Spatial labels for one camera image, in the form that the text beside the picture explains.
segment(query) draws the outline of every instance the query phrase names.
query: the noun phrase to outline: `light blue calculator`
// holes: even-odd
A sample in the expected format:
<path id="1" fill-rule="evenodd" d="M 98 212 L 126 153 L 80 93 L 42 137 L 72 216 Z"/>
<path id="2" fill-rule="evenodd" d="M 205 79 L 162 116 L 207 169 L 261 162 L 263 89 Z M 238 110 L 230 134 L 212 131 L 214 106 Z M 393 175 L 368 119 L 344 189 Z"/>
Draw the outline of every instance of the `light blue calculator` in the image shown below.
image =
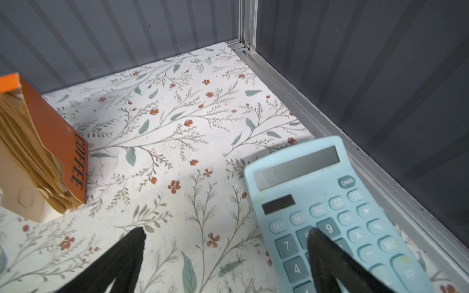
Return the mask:
<path id="1" fill-rule="evenodd" d="M 319 228 L 397 293 L 432 284 L 350 164 L 338 136 L 291 146 L 244 170 L 283 293 L 315 293 L 307 238 Z"/>

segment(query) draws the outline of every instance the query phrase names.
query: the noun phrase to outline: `gray wall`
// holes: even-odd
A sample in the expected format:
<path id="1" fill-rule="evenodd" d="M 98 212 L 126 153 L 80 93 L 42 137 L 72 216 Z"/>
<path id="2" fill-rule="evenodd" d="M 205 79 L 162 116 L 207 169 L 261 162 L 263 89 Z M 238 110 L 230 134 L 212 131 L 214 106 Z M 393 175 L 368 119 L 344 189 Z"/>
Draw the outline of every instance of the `gray wall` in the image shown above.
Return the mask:
<path id="1" fill-rule="evenodd" d="M 260 55 L 469 246 L 469 2 L 258 7 Z"/>
<path id="2" fill-rule="evenodd" d="M 237 37 L 238 0 L 3 0 L 0 75 L 40 93 Z"/>

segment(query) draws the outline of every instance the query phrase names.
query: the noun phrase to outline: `floral tabletop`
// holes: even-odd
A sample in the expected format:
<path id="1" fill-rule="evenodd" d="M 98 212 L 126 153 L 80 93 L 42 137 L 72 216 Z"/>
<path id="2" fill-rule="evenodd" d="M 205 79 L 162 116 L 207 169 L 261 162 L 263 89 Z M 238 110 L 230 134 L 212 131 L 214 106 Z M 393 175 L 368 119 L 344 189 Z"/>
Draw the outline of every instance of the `floral tabletop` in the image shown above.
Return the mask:
<path id="1" fill-rule="evenodd" d="M 41 225 L 0 207 L 0 292 L 53 292 L 143 227 L 136 292 L 280 293 L 242 174 L 314 137 L 225 43 L 44 98 L 90 143 L 87 204 Z"/>

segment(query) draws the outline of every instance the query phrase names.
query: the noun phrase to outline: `percent button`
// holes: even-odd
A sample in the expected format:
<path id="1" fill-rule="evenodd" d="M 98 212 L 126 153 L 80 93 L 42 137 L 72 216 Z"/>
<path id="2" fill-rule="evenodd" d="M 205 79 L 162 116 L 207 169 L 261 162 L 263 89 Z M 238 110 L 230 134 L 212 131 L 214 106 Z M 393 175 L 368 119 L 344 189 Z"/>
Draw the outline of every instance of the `percent button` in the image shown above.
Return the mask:
<path id="1" fill-rule="evenodd" d="M 368 231 L 370 231 L 370 233 L 374 235 L 379 235 L 384 232 L 383 221 L 381 221 L 380 219 L 376 219 L 369 222 L 367 227 Z"/>

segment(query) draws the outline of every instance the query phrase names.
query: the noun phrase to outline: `metal frame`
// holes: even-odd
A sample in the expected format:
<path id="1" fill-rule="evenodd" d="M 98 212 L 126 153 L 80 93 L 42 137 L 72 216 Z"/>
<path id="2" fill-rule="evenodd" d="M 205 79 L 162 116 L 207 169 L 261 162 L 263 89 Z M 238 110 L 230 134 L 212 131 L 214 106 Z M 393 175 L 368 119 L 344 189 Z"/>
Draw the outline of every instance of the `metal frame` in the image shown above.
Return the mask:
<path id="1" fill-rule="evenodd" d="M 233 46 L 236 54 L 315 137 L 342 138 L 352 166 L 391 221 L 460 289 L 469 288 L 469 249 L 255 51 L 257 0 L 240 0 L 240 5 L 244 15 L 240 16 L 241 44 Z"/>

